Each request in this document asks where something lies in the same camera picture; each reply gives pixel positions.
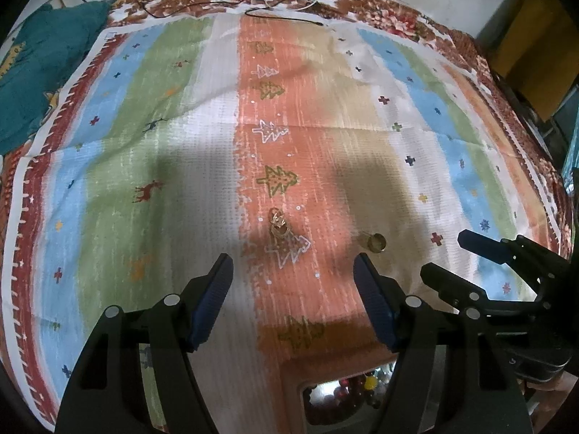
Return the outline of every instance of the blue stripe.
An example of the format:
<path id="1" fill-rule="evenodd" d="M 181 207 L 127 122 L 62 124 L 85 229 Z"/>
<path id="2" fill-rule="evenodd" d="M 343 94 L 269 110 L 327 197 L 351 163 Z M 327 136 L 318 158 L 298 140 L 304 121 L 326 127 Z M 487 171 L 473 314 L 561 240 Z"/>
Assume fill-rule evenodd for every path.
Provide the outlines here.
<path id="1" fill-rule="evenodd" d="M 462 212 L 470 223 L 471 230 L 481 233 L 481 223 L 487 220 L 490 228 L 484 234 L 493 239 L 501 239 L 499 227 L 493 221 L 484 184 L 473 166 L 468 151 L 469 144 L 456 131 L 447 104 L 425 85 L 395 42 L 388 37 L 363 29 L 358 29 L 358 33 L 381 57 L 394 77 L 406 84 L 414 105 L 436 134 L 448 164 L 452 187 L 458 195 Z M 420 159 L 416 159 L 413 168 L 420 168 Z M 461 160 L 464 162 L 464 168 L 461 167 Z M 473 190 L 477 191 L 476 196 L 471 194 Z M 498 265 L 487 259 L 478 258 L 478 272 L 481 276 L 480 287 L 485 289 L 489 298 L 517 300 L 515 278 L 506 264 Z M 511 287 L 508 294 L 503 291 L 505 283 Z"/>
<path id="2" fill-rule="evenodd" d="M 41 307 L 39 332 L 44 359 L 60 398 L 68 383 L 63 367 L 66 365 L 68 370 L 73 370 L 88 334 L 92 331 L 92 328 L 84 327 L 80 315 L 76 281 L 87 201 L 86 171 L 102 154 L 101 139 L 111 129 L 145 53 L 163 30 L 164 26 L 160 25 L 135 32 L 106 62 L 103 73 L 92 88 L 93 93 L 89 94 L 88 102 L 80 112 L 79 123 L 73 127 L 75 130 L 71 140 L 61 147 L 63 157 L 54 178 L 52 197 L 43 199 L 53 204 L 53 212 L 47 221 L 43 265 L 36 278 L 36 282 L 39 282 L 37 296 Z M 99 120 L 91 125 L 90 121 L 95 116 Z M 77 151 L 76 146 L 80 143 L 83 145 Z M 59 220 L 63 226 L 57 231 Z M 62 278 L 57 284 L 54 273 L 59 268 Z M 53 323 L 59 323 L 60 328 L 55 328 Z"/>

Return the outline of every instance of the cross print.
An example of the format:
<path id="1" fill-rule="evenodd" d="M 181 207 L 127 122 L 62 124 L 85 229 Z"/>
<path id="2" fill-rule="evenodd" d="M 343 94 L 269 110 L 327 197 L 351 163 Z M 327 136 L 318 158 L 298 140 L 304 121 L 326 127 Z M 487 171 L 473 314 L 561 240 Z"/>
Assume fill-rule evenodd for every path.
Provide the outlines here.
<path id="1" fill-rule="evenodd" d="M 436 232 L 434 232 L 432 234 L 432 238 L 430 239 L 430 241 L 432 241 L 432 243 L 436 243 L 436 246 L 442 246 L 442 235 L 439 235 Z"/>
<path id="2" fill-rule="evenodd" d="M 59 284 L 60 283 L 60 279 L 63 278 L 63 272 L 61 271 L 61 268 L 59 267 L 58 269 L 56 269 L 56 272 L 54 273 L 54 279 L 56 279 L 56 283 Z"/>

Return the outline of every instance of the green stripe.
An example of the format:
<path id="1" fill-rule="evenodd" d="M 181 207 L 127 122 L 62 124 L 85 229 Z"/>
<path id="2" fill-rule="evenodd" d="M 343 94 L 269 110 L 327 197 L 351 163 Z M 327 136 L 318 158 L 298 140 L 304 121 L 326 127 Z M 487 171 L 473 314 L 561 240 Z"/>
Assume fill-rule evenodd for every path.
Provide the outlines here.
<path id="1" fill-rule="evenodd" d="M 195 82 L 201 42 L 207 39 L 212 20 L 184 19 L 167 24 L 147 51 L 128 87 L 103 153 L 87 173 L 87 207 L 77 272 L 79 305 L 90 331 L 102 310 L 118 304 L 125 311 L 152 306 L 172 292 L 171 270 L 161 253 L 170 230 L 163 230 L 169 210 L 174 159 L 169 128 L 183 112 L 183 89 Z M 181 68 L 179 60 L 189 60 Z M 143 133 L 147 123 L 166 121 Z M 151 181 L 163 188 L 152 190 L 148 202 L 134 203 L 135 188 Z M 131 265 L 143 260 L 144 276 L 131 281 Z"/>
<path id="2" fill-rule="evenodd" d="M 511 206 L 507 201 L 499 178 L 494 172 L 494 167 L 485 154 L 486 147 L 478 137 L 477 131 L 471 124 L 468 115 L 464 114 L 456 103 L 454 103 L 447 94 L 442 81 L 430 71 L 414 51 L 400 44 L 398 47 L 424 84 L 427 85 L 432 92 L 436 93 L 447 105 L 448 113 L 455 125 L 456 132 L 460 135 L 460 138 L 466 142 L 473 166 L 485 188 L 494 223 L 499 229 L 501 236 L 514 238 L 516 236 L 516 228 L 512 221 Z"/>

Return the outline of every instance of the yellow bead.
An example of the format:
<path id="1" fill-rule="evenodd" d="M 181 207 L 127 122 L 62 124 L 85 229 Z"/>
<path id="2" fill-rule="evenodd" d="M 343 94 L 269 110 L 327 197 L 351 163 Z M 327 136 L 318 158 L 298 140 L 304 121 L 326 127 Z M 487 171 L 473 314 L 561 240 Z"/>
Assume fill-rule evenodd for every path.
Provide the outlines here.
<path id="1" fill-rule="evenodd" d="M 374 390 L 378 386 L 378 379 L 374 375 L 366 377 L 366 382 L 364 383 L 364 390 Z"/>

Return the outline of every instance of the red reindeer print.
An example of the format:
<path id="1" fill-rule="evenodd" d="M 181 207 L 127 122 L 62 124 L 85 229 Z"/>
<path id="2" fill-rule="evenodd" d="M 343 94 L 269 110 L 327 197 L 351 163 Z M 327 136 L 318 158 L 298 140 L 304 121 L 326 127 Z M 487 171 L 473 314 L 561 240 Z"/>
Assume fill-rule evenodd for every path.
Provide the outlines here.
<path id="1" fill-rule="evenodd" d="M 160 183 L 160 182 L 155 181 L 155 180 L 153 180 L 149 184 L 144 185 L 143 187 L 136 187 L 135 192 L 137 193 L 137 197 L 135 197 L 135 200 L 132 201 L 133 204 L 148 202 L 149 199 L 151 198 L 151 191 L 154 188 L 161 189 L 162 187 L 163 187 L 163 183 Z"/>

